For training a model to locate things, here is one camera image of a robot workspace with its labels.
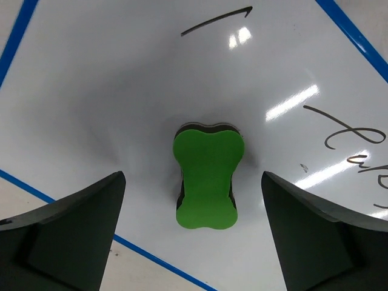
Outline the blue framed whiteboard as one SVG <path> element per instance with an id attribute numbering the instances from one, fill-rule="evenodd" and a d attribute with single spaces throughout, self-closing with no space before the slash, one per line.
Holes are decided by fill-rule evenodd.
<path id="1" fill-rule="evenodd" d="M 205 290 L 285 290 L 263 172 L 387 221 L 386 1 L 22 1 L 1 56 L 1 176 L 44 200 L 115 171 L 119 261 Z M 175 218 L 173 139 L 227 122 L 238 220 Z"/>

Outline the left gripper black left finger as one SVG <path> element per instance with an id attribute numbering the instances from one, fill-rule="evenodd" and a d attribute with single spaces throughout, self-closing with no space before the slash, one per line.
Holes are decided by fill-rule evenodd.
<path id="1" fill-rule="evenodd" d="M 99 290 L 125 192 L 115 172 L 1 220 L 1 290 Z"/>

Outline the green whiteboard eraser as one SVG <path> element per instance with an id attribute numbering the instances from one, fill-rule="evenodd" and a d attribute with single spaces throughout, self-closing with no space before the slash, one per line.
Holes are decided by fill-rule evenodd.
<path id="1" fill-rule="evenodd" d="M 244 152 L 244 138 L 231 124 L 188 122 L 178 129 L 173 156 L 182 177 L 176 202 L 180 226 L 224 230 L 237 222 L 232 178 Z"/>

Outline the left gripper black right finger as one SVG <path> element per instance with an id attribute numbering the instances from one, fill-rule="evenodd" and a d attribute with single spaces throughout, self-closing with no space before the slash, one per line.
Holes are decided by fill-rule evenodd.
<path id="1" fill-rule="evenodd" d="M 272 172 L 261 188 L 287 290 L 387 290 L 387 221 Z"/>

